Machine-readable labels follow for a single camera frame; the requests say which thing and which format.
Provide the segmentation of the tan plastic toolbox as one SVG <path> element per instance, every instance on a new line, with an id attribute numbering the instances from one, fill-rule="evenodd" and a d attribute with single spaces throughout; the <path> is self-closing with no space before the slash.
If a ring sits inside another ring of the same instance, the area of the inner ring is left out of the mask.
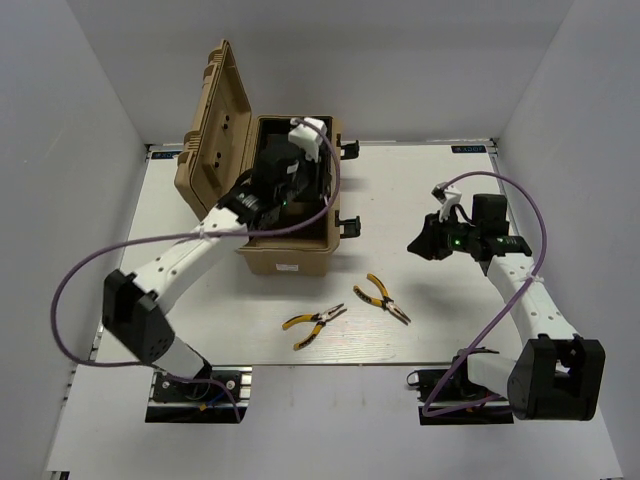
<path id="1" fill-rule="evenodd" d="M 202 93 L 184 148 L 177 160 L 174 185 L 197 218 L 202 219 L 233 186 L 250 184 L 261 118 L 289 115 L 252 113 L 231 44 L 224 40 L 208 57 Z M 256 275 L 299 274 L 323 276 L 329 258 L 341 240 L 361 233 L 358 217 L 341 219 L 337 174 L 330 154 L 331 180 L 323 208 L 291 203 L 282 210 L 275 228 L 309 220 L 310 225 L 293 233 L 251 238 L 239 248 Z"/>

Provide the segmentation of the yellow pliers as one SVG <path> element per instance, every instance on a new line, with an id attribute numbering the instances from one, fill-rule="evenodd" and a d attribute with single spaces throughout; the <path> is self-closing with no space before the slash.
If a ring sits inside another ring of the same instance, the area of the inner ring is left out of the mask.
<path id="1" fill-rule="evenodd" d="M 315 339 L 318 337 L 320 332 L 326 327 L 326 325 L 329 322 L 331 322 L 338 316 L 344 314 L 346 311 L 347 309 L 345 308 L 345 304 L 340 303 L 322 312 L 316 312 L 314 314 L 296 315 L 290 318 L 289 320 L 285 321 L 281 325 L 281 328 L 283 331 L 286 331 L 296 325 L 303 324 L 303 323 L 311 323 L 313 325 L 313 328 L 310 331 L 310 333 L 303 340 L 293 345 L 293 350 L 299 351 L 306 348 L 310 344 L 312 344 L 315 341 Z"/>
<path id="2" fill-rule="evenodd" d="M 409 325 L 411 323 L 411 319 L 390 297 L 389 292 L 383 282 L 372 273 L 368 273 L 366 279 L 376 286 L 379 291 L 380 297 L 366 294 L 358 285 L 353 286 L 353 292 L 355 293 L 355 295 L 365 303 L 389 312 L 404 325 Z"/>

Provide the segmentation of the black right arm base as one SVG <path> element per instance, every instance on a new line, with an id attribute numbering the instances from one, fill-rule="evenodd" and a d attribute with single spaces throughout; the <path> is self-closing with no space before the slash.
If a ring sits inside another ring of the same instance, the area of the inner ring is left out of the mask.
<path id="1" fill-rule="evenodd" d="M 514 423 L 513 414 L 506 399 L 503 397 L 491 399 L 493 392 L 464 380 L 459 372 L 447 381 L 430 405 L 429 411 L 434 412 L 469 402 L 472 405 L 434 417 L 425 416 L 422 406 L 445 373 L 446 368 L 426 368 L 413 370 L 406 377 L 407 388 L 418 394 L 418 415 L 421 426 L 480 426 Z"/>

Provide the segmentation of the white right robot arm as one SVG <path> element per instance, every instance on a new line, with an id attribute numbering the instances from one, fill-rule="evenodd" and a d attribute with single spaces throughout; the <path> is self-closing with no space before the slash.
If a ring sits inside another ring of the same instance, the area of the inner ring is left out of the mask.
<path id="1" fill-rule="evenodd" d="M 443 260 L 455 252 L 470 255 L 504 300 L 501 314 L 512 318 L 522 351 L 512 360 L 474 340 L 425 396 L 424 416 L 451 413 L 449 407 L 431 405 L 453 386 L 466 399 L 484 390 L 491 398 L 506 399 L 520 420 L 591 420 L 604 372 L 604 347 L 577 332 L 537 278 L 528 243 L 510 232 L 506 198 L 477 194 L 472 213 L 466 215 L 456 189 L 437 188 L 433 195 L 440 208 L 426 216 L 408 251 L 426 260 Z"/>

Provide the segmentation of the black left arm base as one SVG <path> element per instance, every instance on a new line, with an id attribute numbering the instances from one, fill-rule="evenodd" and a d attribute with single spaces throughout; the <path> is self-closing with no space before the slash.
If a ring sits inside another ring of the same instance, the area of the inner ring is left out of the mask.
<path id="1" fill-rule="evenodd" d="M 145 422 L 148 424 L 238 424 L 249 406 L 251 367 L 219 367 L 211 377 L 224 385 L 186 384 L 163 373 L 152 377 Z"/>

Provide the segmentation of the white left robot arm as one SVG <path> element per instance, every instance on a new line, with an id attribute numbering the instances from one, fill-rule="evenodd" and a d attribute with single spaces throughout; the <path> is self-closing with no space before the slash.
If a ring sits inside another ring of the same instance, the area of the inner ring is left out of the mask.
<path id="1" fill-rule="evenodd" d="M 211 387 L 211 365 L 181 340 L 167 315 L 178 299 L 211 267 L 251 238 L 277 237 L 310 225 L 304 220 L 277 229 L 284 207 L 310 183 L 321 151 L 335 152 L 323 133 L 302 126 L 289 135 L 293 152 L 279 168 L 281 181 L 240 184 L 225 194 L 196 225 L 173 236 L 173 245 L 155 260 L 130 272 L 112 271 L 104 281 L 102 324 L 143 366 L 157 368 L 188 398 Z"/>

